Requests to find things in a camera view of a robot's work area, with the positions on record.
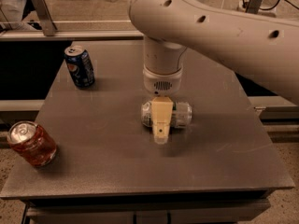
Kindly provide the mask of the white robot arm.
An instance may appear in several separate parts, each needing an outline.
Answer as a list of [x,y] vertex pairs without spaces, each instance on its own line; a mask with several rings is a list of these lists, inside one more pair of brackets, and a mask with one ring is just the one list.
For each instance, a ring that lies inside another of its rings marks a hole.
[[271,92],[299,104],[299,22],[209,7],[201,0],[128,0],[132,25],[144,35],[143,75],[155,95],[154,141],[168,141],[180,56],[193,49]]

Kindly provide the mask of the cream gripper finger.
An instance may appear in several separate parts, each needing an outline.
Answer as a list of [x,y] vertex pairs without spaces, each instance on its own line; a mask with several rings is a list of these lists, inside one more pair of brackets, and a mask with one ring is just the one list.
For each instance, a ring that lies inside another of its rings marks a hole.
[[169,97],[155,97],[151,101],[151,120],[154,141],[164,145],[168,141],[173,102]]

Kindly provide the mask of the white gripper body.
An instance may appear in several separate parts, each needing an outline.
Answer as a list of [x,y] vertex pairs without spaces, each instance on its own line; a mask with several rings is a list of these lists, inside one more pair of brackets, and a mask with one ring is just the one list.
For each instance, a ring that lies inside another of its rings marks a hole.
[[180,68],[173,74],[157,74],[147,67],[143,68],[143,81],[145,89],[156,96],[170,96],[180,88],[183,69]]

